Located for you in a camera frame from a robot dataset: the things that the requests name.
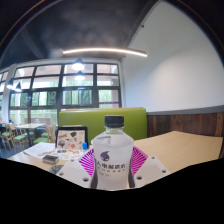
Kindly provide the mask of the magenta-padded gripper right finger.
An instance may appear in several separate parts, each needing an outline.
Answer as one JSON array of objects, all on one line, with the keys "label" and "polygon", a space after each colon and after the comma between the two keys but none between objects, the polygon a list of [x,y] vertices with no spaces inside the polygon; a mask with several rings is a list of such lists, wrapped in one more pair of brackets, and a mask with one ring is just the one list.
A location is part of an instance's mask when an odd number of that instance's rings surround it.
[{"label": "magenta-padded gripper right finger", "polygon": [[169,170],[156,156],[148,156],[136,146],[133,147],[128,176],[130,188],[143,187],[169,174]]}]

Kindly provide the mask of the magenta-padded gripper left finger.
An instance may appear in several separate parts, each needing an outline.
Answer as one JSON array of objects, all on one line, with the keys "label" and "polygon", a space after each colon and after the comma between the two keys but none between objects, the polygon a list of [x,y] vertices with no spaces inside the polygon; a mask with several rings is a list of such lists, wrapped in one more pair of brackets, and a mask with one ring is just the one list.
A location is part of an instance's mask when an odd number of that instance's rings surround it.
[{"label": "magenta-padded gripper left finger", "polygon": [[81,187],[92,188],[95,186],[93,181],[94,169],[93,150],[90,149],[78,159],[68,160],[57,173],[57,176]]}]

